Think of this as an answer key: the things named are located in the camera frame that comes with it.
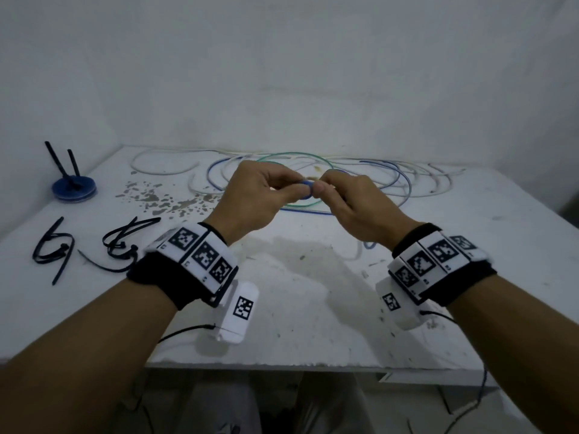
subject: person's right arm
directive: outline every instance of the person's right arm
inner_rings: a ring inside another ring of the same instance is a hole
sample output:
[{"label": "person's right arm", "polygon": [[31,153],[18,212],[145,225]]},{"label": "person's right arm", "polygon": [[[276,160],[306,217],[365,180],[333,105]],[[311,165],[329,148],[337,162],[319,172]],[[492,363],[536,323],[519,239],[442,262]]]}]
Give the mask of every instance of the person's right arm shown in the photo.
[{"label": "person's right arm", "polygon": [[[407,217],[367,176],[328,171],[313,186],[342,226],[391,251],[420,223]],[[579,325],[493,275],[448,310],[503,390],[543,432],[579,427]]]}]

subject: wristband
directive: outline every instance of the wristband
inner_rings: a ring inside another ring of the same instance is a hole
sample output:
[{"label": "wristband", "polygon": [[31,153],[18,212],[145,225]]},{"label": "wristband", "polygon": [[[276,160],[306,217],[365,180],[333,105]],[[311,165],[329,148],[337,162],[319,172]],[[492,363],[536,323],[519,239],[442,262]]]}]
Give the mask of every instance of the wristband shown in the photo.
[{"label": "wristband", "polygon": [[157,285],[179,310],[196,299],[219,305],[239,269],[221,234],[205,223],[173,228],[145,253],[127,278]]},{"label": "wristband", "polygon": [[388,273],[412,301],[447,306],[480,280],[496,274],[486,252],[433,224],[412,230],[394,248]]}]

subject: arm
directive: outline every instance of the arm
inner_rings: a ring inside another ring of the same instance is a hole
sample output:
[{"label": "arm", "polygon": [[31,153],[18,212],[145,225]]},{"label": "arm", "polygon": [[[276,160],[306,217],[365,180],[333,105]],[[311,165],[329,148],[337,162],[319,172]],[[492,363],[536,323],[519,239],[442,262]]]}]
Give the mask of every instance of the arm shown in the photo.
[{"label": "arm", "polygon": [[[328,171],[315,182],[338,221],[361,241],[391,251],[420,223],[366,176]],[[499,276],[455,299],[448,310],[493,377],[543,432],[579,426],[579,326]]]},{"label": "arm", "polygon": [[[277,164],[244,161],[206,222],[230,245],[309,194]],[[177,312],[154,285],[123,280],[0,370],[2,432],[90,432],[104,421]]]}]

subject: tangled black strap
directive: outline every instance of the tangled black strap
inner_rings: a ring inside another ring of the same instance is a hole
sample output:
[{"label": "tangled black strap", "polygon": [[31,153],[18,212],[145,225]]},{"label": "tangled black strap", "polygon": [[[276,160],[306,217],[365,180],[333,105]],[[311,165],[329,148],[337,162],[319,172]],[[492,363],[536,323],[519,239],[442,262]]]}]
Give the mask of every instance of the tangled black strap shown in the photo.
[{"label": "tangled black strap", "polygon": [[[42,235],[42,238],[40,238],[40,241],[37,243],[36,247],[34,247],[34,251],[33,251],[34,262],[40,263],[41,265],[44,265],[45,263],[56,262],[57,260],[60,260],[60,259],[64,259],[64,261],[62,262],[62,265],[60,266],[59,271],[56,273],[56,276],[54,276],[54,279],[52,280],[53,286],[56,284],[56,282],[59,281],[60,275],[64,271],[64,268],[66,267],[68,260],[70,259],[72,250],[74,249],[74,237],[72,236],[72,234],[54,233],[56,231],[56,229],[62,224],[63,220],[64,220],[64,217],[61,216],[53,224],[53,226],[50,227],[47,230],[47,232]],[[70,245],[66,244],[66,243],[62,243],[62,244],[60,244],[60,247],[56,251],[53,251],[52,253],[48,253],[45,255],[40,254],[40,250],[42,249],[42,246],[45,243],[47,243],[48,241],[51,241],[53,239],[59,238],[59,237],[69,237],[71,239]]]},{"label": "tangled black strap", "polygon": [[[129,265],[127,265],[125,268],[120,268],[120,269],[106,268],[106,267],[99,265],[98,263],[92,261],[91,259],[89,259],[81,250],[78,250],[78,252],[82,257],[84,257],[86,260],[88,260],[89,262],[91,262],[93,265],[95,265],[96,267],[98,267],[100,269],[104,269],[105,271],[109,271],[109,272],[126,272],[129,269],[131,269],[133,267],[133,265],[138,260],[138,253],[137,253],[138,247],[136,245],[131,245],[131,247],[128,250],[126,250],[125,252],[123,252],[121,254],[115,254],[115,253],[113,253],[113,250],[125,249],[127,247],[127,244],[124,241],[119,242],[122,238],[125,238],[128,235],[135,233],[136,231],[142,230],[143,228],[147,228],[149,226],[152,226],[160,221],[161,221],[161,218],[158,218],[158,217],[145,219],[142,221],[137,221],[137,217],[135,216],[133,218],[133,220],[131,222],[129,222],[127,225],[124,225],[122,227],[119,227],[119,228],[116,228],[112,231],[109,231],[108,233],[105,234],[105,236],[103,236],[103,245],[106,247],[106,253],[109,256],[111,256],[114,259],[119,259],[119,260],[132,260],[132,262]],[[110,242],[107,242],[107,239],[115,233],[116,233],[116,236],[114,238],[112,238],[112,240]]]}]

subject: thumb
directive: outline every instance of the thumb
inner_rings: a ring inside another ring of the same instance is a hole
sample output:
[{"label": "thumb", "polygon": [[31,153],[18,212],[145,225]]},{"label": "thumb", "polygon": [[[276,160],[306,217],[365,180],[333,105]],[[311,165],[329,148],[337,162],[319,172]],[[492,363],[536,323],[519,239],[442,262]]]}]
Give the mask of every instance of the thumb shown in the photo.
[{"label": "thumb", "polygon": [[344,220],[345,216],[352,214],[352,209],[346,204],[337,190],[324,181],[314,181],[312,195],[325,202],[338,220]]},{"label": "thumb", "polygon": [[291,184],[282,189],[272,191],[276,193],[280,207],[283,207],[308,196],[310,194],[310,186],[307,184]]}]

